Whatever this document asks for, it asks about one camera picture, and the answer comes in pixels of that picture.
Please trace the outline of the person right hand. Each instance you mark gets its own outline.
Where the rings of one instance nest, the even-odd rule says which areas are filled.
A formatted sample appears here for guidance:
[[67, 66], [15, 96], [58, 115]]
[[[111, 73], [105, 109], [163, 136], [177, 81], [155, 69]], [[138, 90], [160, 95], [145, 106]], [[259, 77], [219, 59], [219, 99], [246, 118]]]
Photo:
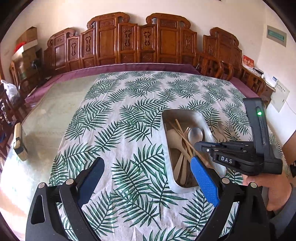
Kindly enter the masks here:
[[261, 173], [257, 176], [243, 176], [243, 185], [255, 182], [258, 186], [268, 188], [267, 211], [278, 211], [288, 201], [292, 186], [284, 172], [281, 175]]

